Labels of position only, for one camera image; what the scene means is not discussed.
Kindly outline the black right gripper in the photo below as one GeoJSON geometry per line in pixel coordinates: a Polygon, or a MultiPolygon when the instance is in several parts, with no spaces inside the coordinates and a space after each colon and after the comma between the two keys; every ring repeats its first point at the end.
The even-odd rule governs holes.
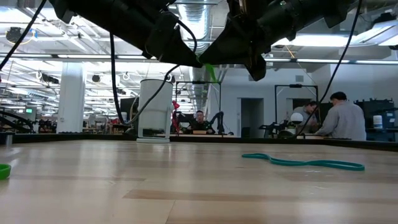
{"type": "Polygon", "coordinates": [[[267,47],[256,21],[242,13],[229,13],[228,20],[233,30],[225,29],[200,55],[200,62],[212,65],[241,63],[255,82],[263,79],[266,61],[262,54],[267,47]]]}

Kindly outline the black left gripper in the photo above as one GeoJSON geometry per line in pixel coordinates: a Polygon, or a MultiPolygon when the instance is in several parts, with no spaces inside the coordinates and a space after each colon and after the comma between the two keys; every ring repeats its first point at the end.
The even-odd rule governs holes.
{"type": "Polygon", "coordinates": [[[145,50],[160,62],[184,66],[201,66],[193,50],[182,40],[178,17],[162,12],[146,40],[145,50]]]}

